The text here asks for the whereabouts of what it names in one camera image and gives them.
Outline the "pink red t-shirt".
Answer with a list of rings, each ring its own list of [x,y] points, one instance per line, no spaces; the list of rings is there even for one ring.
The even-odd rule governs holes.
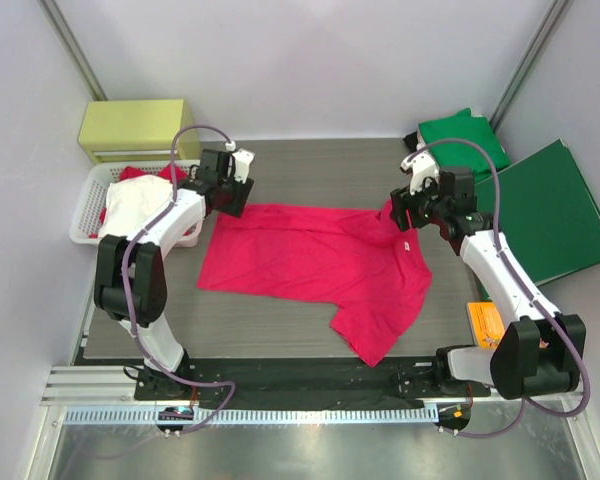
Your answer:
[[[380,210],[255,204],[216,220],[198,287],[337,308],[331,328],[369,367],[415,323],[432,273],[418,234]]]

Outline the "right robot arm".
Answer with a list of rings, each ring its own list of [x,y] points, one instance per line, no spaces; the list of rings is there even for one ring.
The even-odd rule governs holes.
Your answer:
[[[477,276],[506,326],[493,350],[477,346],[441,348],[446,377],[491,386],[505,399],[583,389],[590,378],[583,362],[586,327],[565,315],[533,284],[501,231],[500,210],[477,209],[474,178],[466,167],[441,169],[433,161],[401,165],[406,187],[390,194],[391,218],[402,231],[430,224]]]

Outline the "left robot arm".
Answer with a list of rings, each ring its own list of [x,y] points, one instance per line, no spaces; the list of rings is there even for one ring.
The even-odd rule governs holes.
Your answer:
[[[147,375],[190,387],[206,387],[191,376],[186,349],[167,322],[164,259],[181,237],[218,211],[240,217],[254,185],[255,154],[205,149],[194,172],[177,179],[171,161],[166,199],[140,226],[100,240],[94,303],[119,322],[144,357]]]

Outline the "folded black shirt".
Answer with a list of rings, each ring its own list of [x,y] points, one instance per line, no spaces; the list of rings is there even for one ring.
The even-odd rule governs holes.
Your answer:
[[[403,143],[406,147],[406,150],[410,153],[413,153],[421,148],[425,144],[425,141],[423,140],[419,131],[414,131],[410,134],[407,134],[403,138]]]

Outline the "yellow-green box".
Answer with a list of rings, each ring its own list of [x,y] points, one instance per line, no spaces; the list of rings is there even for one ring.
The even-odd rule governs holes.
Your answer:
[[[168,160],[176,133],[193,123],[184,99],[93,101],[78,143],[95,164]]]

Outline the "green binder folder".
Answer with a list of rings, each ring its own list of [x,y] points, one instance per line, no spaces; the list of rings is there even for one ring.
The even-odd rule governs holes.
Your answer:
[[[536,285],[600,264],[600,210],[563,141],[498,178],[500,229]]]

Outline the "white plastic laundry basket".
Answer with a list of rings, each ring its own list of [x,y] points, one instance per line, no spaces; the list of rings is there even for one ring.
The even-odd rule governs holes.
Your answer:
[[[107,162],[95,165],[88,173],[75,207],[69,236],[76,244],[96,245],[101,228],[101,213],[111,183],[117,183],[123,170],[129,166],[147,174],[158,175],[169,164],[168,160],[139,162]]]

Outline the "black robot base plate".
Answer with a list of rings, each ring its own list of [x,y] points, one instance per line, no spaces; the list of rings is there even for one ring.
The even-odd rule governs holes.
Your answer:
[[[441,380],[432,356],[387,357],[369,367],[357,358],[197,359],[189,376],[211,388],[193,388],[168,378],[153,379],[143,369],[127,377],[136,382],[136,400],[199,402],[214,409],[323,411],[416,408],[423,399],[486,398],[490,389],[477,382]]]

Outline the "right corner aluminium post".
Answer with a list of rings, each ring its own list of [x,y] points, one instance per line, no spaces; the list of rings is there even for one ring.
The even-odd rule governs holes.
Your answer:
[[[517,97],[572,4],[573,1],[571,0],[553,0],[550,2],[490,117],[489,123],[495,132],[502,127]]]

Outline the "corner aluminium post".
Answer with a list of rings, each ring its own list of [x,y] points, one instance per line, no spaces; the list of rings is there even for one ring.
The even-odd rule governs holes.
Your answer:
[[[489,123],[495,132],[502,127],[517,97],[572,4],[573,1],[571,0],[553,0],[550,2],[490,117]]]
[[[37,3],[77,69],[92,99],[106,101],[108,97],[58,3],[55,0],[38,0]]]

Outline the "aluminium frame rail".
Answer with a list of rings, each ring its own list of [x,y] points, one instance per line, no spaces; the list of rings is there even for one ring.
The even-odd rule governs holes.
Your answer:
[[[136,383],[121,366],[52,367],[43,406],[117,405],[134,402]]]

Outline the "left corner aluminium post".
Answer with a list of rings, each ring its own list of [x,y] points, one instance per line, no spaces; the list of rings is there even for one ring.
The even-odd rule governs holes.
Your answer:
[[[55,0],[38,0],[37,3],[77,69],[92,99],[106,101],[108,97],[58,3]]]

